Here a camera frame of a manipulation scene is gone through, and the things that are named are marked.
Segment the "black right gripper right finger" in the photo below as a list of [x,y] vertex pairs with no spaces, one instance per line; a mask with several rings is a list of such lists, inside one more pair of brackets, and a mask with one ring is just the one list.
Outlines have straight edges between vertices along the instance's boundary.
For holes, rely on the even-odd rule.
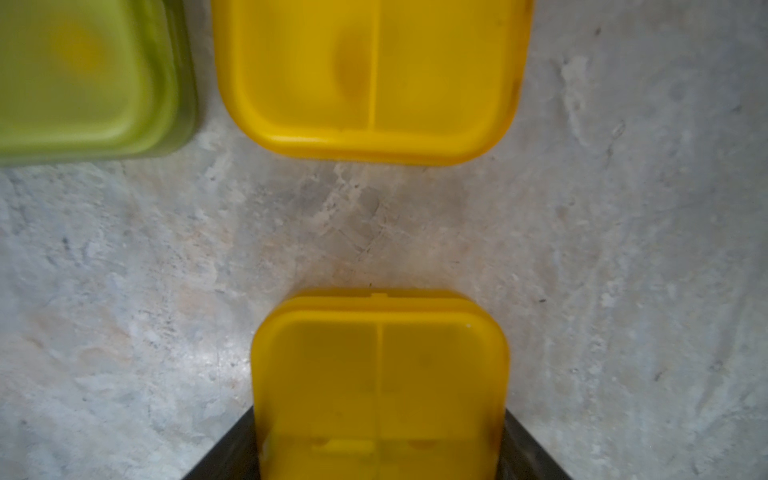
[[496,480],[572,480],[572,477],[506,410]]

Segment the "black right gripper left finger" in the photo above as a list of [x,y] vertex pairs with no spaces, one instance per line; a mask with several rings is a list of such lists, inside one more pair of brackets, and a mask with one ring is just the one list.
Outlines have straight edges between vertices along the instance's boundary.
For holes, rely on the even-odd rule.
[[250,408],[183,480],[260,479],[253,408]]

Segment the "yellow pillbox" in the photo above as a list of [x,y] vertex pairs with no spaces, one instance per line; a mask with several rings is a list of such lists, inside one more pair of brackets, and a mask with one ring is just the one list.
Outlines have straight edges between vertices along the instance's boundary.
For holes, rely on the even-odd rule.
[[492,479],[510,353],[498,323],[445,290],[308,290],[250,352],[265,479]]
[[299,158],[450,166],[508,130],[530,1],[215,1],[219,91],[240,130]]

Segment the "green pillbox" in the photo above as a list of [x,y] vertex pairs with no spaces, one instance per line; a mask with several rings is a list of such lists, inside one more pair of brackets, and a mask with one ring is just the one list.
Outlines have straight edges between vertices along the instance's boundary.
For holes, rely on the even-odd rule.
[[182,2],[2,2],[2,166],[167,155],[198,119]]

